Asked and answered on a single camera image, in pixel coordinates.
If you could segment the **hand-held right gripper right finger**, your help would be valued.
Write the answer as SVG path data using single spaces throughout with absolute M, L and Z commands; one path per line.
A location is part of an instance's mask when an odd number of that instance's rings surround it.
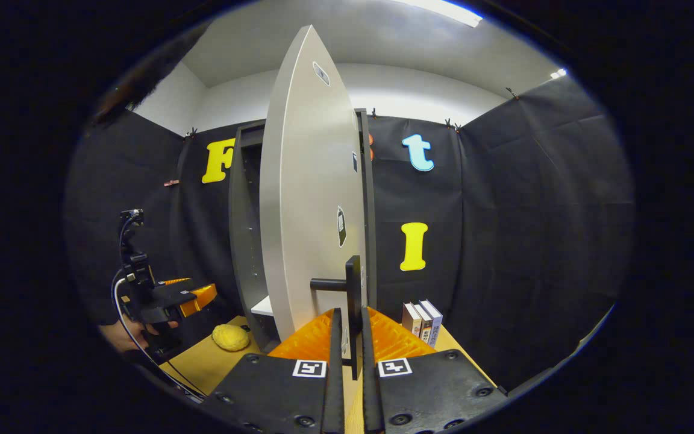
M 459 349 L 434 351 L 400 324 L 363 309 L 363 421 L 366 433 L 438 433 L 507 401 Z

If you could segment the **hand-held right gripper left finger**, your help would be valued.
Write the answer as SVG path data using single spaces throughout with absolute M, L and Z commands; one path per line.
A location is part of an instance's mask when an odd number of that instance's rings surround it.
M 250 353 L 202 402 L 235 433 L 344 433 L 342 313 L 322 314 L 327 360 Z

